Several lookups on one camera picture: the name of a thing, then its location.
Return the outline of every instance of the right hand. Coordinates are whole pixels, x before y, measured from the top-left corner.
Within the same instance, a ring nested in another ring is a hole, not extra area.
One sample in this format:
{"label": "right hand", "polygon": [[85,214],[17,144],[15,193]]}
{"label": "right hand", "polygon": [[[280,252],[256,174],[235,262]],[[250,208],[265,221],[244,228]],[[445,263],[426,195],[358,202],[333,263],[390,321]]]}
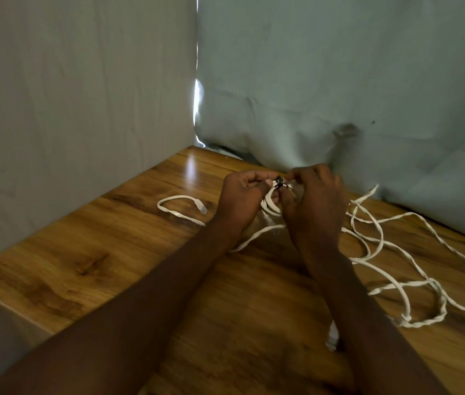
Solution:
{"label": "right hand", "polygon": [[297,167],[286,179],[304,185],[300,202],[285,186],[279,190],[282,216],[295,247],[301,253],[311,246],[337,250],[349,203],[342,177],[334,176],[328,165],[318,164]]}

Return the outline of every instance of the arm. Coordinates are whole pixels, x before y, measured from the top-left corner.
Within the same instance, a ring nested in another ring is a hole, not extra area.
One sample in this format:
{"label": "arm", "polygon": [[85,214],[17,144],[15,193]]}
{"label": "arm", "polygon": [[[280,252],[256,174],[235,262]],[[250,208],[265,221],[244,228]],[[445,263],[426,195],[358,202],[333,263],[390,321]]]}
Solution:
{"label": "arm", "polygon": [[386,317],[338,250],[349,199],[340,176],[327,165],[291,171],[305,188],[297,203],[280,189],[291,239],[318,282],[363,394],[448,394],[417,352]]}
{"label": "arm", "polygon": [[254,219],[276,172],[232,173],[215,217],[146,277],[50,338],[0,378],[0,395],[136,394],[191,295]]}

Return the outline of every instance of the gray wall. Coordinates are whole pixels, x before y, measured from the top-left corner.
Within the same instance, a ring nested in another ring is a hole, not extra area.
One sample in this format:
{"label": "gray wall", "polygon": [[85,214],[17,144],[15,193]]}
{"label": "gray wall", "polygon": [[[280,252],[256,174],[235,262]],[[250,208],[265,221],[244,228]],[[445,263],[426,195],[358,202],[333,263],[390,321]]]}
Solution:
{"label": "gray wall", "polygon": [[189,146],[196,0],[0,0],[0,250]]}

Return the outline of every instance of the fabric backdrop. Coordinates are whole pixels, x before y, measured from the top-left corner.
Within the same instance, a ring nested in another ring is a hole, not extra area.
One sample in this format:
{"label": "fabric backdrop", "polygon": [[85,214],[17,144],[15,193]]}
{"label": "fabric backdrop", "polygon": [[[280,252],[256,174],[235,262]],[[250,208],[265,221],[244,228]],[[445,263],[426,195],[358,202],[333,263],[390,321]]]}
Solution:
{"label": "fabric backdrop", "polygon": [[465,233],[465,0],[199,0],[206,143]]}

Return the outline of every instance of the forearm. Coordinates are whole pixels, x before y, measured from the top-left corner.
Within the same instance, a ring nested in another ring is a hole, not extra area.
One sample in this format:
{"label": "forearm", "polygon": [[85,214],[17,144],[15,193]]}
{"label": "forearm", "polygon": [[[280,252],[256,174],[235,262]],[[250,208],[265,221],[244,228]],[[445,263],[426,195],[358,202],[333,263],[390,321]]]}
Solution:
{"label": "forearm", "polygon": [[318,243],[302,256],[344,340],[362,393],[448,393],[377,302],[368,296],[345,256]]}
{"label": "forearm", "polygon": [[0,394],[135,394],[216,258],[234,245],[211,223],[144,279],[27,355]]}

